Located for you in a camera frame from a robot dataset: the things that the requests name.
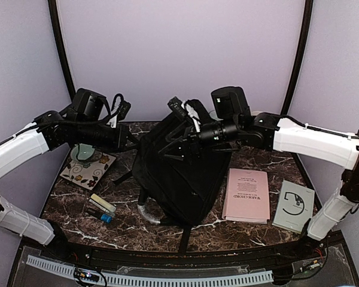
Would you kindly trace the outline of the black student backpack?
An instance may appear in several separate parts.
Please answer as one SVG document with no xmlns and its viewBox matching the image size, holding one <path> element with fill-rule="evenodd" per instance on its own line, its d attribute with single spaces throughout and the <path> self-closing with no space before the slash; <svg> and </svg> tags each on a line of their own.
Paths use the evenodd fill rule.
<svg viewBox="0 0 359 287">
<path fill-rule="evenodd" d="M 140 138 L 132 170 L 113 183 L 137 181 L 139 213 L 152 224 L 189 228 L 201 224 L 212 209 L 232 152 L 227 142 L 213 147 L 196 139 L 195 124 L 215 121 L 199 100 L 169 104 L 172 112 Z M 165 136 L 179 125 L 194 127 L 189 139 L 166 142 Z M 159 156 L 161 149 L 175 146 L 188 148 L 192 161 Z"/>
</svg>

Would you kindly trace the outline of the grey white booklet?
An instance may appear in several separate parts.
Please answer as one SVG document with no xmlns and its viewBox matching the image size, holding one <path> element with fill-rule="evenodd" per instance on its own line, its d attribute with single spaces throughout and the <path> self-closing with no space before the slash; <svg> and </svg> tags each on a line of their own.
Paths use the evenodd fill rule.
<svg viewBox="0 0 359 287">
<path fill-rule="evenodd" d="M 312 218 L 314 197 L 314 190 L 284 180 L 272 225 L 300 234 Z"/>
</svg>

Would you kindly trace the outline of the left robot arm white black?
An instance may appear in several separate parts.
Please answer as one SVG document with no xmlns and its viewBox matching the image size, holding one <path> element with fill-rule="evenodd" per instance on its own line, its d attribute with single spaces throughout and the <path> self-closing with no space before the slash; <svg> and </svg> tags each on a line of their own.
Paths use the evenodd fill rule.
<svg viewBox="0 0 359 287">
<path fill-rule="evenodd" d="M 48 111 L 0 143 L 0 180 L 62 145 L 86 144 L 105 153 L 123 152 L 128 134 L 129 128 L 123 124 L 112 127 L 107 120 L 73 121 Z M 17 207 L 1 193 L 0 227 L 48 246 L 60 261 L 72 256 L 72 246 L 64 241 L 65 235 L 56 224 Z"/>
</svg>

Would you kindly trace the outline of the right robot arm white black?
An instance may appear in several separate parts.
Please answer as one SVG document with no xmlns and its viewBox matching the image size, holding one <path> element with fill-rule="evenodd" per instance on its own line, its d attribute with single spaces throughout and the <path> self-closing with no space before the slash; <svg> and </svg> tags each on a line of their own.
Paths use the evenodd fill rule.
<svg viewBox="0 0 359 287">
<path fill-rule="evenodd" d="M 307 259 L 328 232 L 359 206 L 359 130 L 340 132 L 301 123 L 287 115 L 261 112 L 187 127 L 173 132 L 159 155 L 189 160 L 201 149 L 238 141 L 266 151 L 300 156 L 323 206 L 305 225 L 305 235 L 293 247 Z"/>
</svg>

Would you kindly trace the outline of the pink book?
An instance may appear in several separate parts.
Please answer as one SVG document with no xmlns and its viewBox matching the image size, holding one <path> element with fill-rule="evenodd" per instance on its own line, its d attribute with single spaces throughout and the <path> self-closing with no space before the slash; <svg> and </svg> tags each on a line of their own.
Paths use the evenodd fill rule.
<svg viewBox="0 0 359 287">
<path fill-rule="evenodd" d="M 254 224 L 265 224 L 270 220 L 266 172 L 229 169 L 222 218 Z"/>
</svg>

